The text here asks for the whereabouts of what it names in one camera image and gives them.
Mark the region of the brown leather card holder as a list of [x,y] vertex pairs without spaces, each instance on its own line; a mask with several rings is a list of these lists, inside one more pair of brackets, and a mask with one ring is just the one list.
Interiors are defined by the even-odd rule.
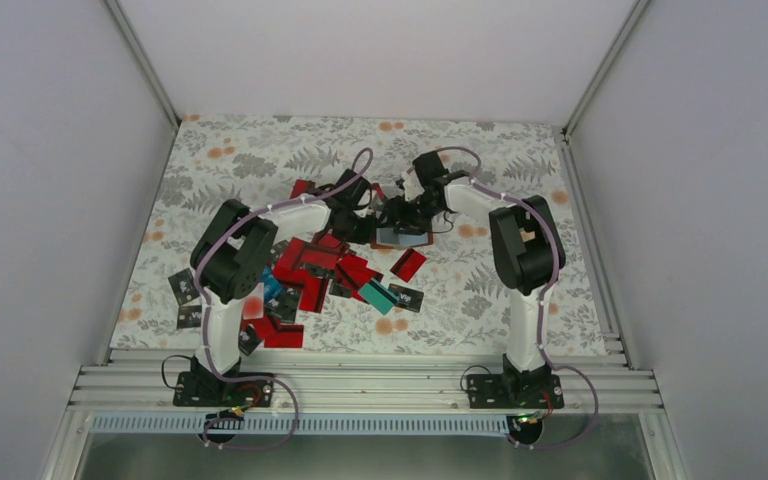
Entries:
[[374,249],[409,249],[433,244],[433,233],[406,233],[395,227],[377,227],[370,246]]

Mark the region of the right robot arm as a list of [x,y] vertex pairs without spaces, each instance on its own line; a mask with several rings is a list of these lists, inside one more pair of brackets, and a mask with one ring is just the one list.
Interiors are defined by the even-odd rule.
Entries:
[[414,159],[400,188],[403,194],[386,201],[379,217],[386,228],[425,233],[435,217],[458,213],[489,230],[496,275],[510,300],[501,391],[512,406],[527,406],[540,393],[535,374],[551,369],[544,345],[545,305],[566,261],[547,201],[495,191],[463,170],[450,171],[438,150]]

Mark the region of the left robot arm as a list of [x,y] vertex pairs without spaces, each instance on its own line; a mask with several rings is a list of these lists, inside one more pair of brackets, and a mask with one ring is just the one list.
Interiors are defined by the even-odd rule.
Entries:
[[288,238],[326,230],[364,203],[371,184],[346,170],[334,187],[301,193],[259,208],[225,201],[214,214],[191,254],[194,285],[204,301],[201,345],[195,351],[206,371],[199,392],[215,405],[230,402],[238,391],[239,324],[244,298],[260,283],[271,249]]

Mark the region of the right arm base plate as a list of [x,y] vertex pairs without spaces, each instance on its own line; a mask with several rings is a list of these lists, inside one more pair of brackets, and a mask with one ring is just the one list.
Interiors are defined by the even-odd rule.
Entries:
[[471,409],[562,409],[565,399],[560,379],[549,375],[535,382],[515,385],[501,374],[469,374],[465,388]]

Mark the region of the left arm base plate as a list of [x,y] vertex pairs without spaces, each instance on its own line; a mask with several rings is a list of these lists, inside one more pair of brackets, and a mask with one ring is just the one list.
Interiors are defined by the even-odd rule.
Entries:
[[178,376],[172,403],[176,407],[269,407],[275,377],[244,374],[244,382],[226,382],[212,374],[183,372]]

